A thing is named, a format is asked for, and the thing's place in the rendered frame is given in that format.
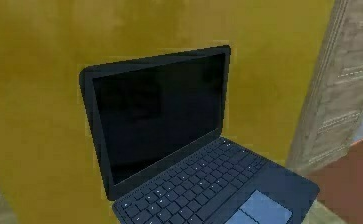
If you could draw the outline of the grey panelled room door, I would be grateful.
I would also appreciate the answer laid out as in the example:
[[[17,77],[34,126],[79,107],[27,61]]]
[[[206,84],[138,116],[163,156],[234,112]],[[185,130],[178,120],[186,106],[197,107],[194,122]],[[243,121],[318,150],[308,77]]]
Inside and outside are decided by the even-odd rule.
[[[345,156],[363,120],[363,0],[335,0],[286,167],[309,174]]]

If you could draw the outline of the dark blue laptop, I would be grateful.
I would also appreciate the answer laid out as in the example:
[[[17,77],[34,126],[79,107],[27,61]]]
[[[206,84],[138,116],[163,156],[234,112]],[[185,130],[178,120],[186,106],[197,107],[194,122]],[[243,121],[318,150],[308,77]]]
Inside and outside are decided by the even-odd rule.
[[[120,224],[302,224],[318,185],[222,135],[230,54],[214,46],[80,72]]]

